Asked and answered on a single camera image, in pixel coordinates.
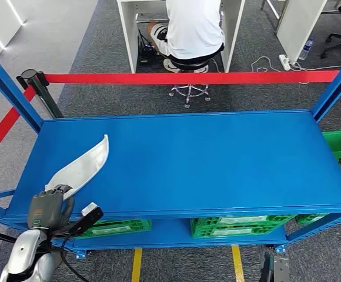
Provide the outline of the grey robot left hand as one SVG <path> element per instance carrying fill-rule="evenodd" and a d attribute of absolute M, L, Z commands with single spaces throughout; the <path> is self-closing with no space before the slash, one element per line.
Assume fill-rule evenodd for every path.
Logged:
<path fill-rule="evenodd" d="M 60 184 L 33 196 L 27 214 L 28 228 L 53 231 L 68 225 L 75 201 L 71 197 L 66 202 L 64 208 L 62 205 L 64 194 L 71 189 L 69 185 Z"/>

